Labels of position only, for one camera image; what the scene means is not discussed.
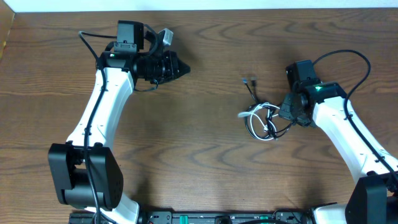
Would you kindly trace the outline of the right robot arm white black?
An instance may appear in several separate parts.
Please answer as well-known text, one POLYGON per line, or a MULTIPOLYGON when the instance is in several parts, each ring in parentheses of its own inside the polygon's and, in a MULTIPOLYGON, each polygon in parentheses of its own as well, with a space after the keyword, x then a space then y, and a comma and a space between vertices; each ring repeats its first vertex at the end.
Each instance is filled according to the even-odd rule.
POLYGON ((318 205, 307 223, 397 223, 397 158, 387 152, 355 113, 336 82, 323 83, 313 62, 285 69, 290 93, 279 116, 302 127, 319 127, 351 172, 355 188, 348 203, 318 205))

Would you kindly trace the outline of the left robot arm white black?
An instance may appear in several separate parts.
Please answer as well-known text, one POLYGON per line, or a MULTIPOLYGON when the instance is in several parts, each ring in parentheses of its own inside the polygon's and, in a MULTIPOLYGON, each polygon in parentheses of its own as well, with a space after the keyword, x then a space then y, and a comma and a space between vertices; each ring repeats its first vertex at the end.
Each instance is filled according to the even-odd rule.
POLYGON ((87 223, 139 223, 139 204, 124 193, 113 155, 119 119, 139 79, 153 90, 189 73, 170 50, 174 34, 136 21, 119 21, 117 34, 95 55, 96 80, 88 104, 65 143, 51 145, 50 171, 58 201, 89 211, 87 223))

